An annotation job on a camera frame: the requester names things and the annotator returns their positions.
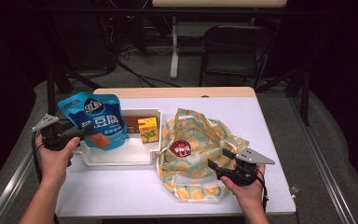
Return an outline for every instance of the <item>handheld controller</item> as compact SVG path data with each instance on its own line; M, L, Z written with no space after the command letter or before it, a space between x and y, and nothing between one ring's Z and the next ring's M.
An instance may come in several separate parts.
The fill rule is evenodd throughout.
M84 140L86 134L94 129L92 123L86 125L82 130L78 130L70 121L64 124L58 121L60 121L59 118L46 114L32 129L33 132L40 130L43 145L52 151L64 149L74 137Z
M275 161L250 148L246 148L239 154L223 148L223 155L235 160L237 165L234 170L219 167L217 163L211 160L208 160L208 166L216 172L217 179L227 176L238 186L248 186L256 180L258 163L275 164Z

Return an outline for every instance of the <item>person's left hand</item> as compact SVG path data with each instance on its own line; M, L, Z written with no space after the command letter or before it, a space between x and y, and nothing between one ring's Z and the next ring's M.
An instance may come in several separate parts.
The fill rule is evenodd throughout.
M66 167L68 160L74 156L73 150L78 146L80 138L71 139L65 148L60 151L52 151L42 145L42 136L36 138L36 145L41 146L39 150L42 169L42 184L53 185L60 188L66 178Z

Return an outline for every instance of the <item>gray carpet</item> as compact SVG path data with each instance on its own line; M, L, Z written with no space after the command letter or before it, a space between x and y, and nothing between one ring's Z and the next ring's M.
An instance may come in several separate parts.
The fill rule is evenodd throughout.
M171 53L166 49L161 52L165 54L150 53L145 57L142 53L132 51L130 59L121 61L127 64L136 73L147 77L165 80L183 87L198 86L198 75L200 69L200 56L193 53L186 55L186 49L182 49L179 59L179 77L176 80L169 78L171 70ZM82 83L72 80L75 87L73 93L79 91L92 91ZM131 75L121 67L112 74L104 77L94 78L93 81L111 88L147 87L141 84L138 78ZM160 87L167 84L157 83ZM251 81L242 81L237 78L205 78L206 86L251 86ZM287 177L289 186L297 185L301 191L296 195L296 206L301 223L341 223L337 209L333 204L329 192L319 173L311 154L311 146L301 129L296 118L296 111L290 104L282 90L284 83L269 92L257 94L260 106L265 116L270 134L278 151L283 170ZM10 178L15 174L24 156L30 149L31 128L47 113L47 89L46 83L35 88L37 99L34 110L30 116L18 143L13 148L5 167L0 173L0 197L7 187ZM66 97L57 94L58 98ZM348 162L348 147L345 138L334 119L325 109L319 99L310 97L310 128L328 161L330 167L348 207L358 223L358 175ZM37 188L37 179L34 169L26 178L16 199L9 207L3 218L3 223L16 223L19 221L23 211ZM271 223L296 223L296 215L269 216ZM209 223L221 222L243 222L243 217L213 217L213 218L149 218L149 219L61 219L61 223L198 223L205 221Z

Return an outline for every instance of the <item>white tray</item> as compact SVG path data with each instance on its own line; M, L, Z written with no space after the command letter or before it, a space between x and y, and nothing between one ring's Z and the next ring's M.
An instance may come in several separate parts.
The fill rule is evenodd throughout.
M152 163L156 153L160 152L161 146L161 108L136 108L121 109L123 116L156 117L158 121L159 140L155 143L144 144L141 135L128 133L129 139L121 147L103 151L95 147L88 147L84 141L74 151L75 155L81 156L88 166L109 165L145 165Z

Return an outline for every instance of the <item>patterned plastic bag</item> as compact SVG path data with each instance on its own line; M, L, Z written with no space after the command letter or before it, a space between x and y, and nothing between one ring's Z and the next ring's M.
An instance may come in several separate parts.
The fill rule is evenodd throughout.
M249 142L231 134L217 119L206 119L201 113L179 108L175 119L167 120L161 134L161 153L158 156L158 175L165 187L179 199L190 202L217 201L228 189L223 185L176 183L183 175L201 179L215 175L208 167L208 159L220 167L234 169L235 161L223 155L223 148L238 153Z

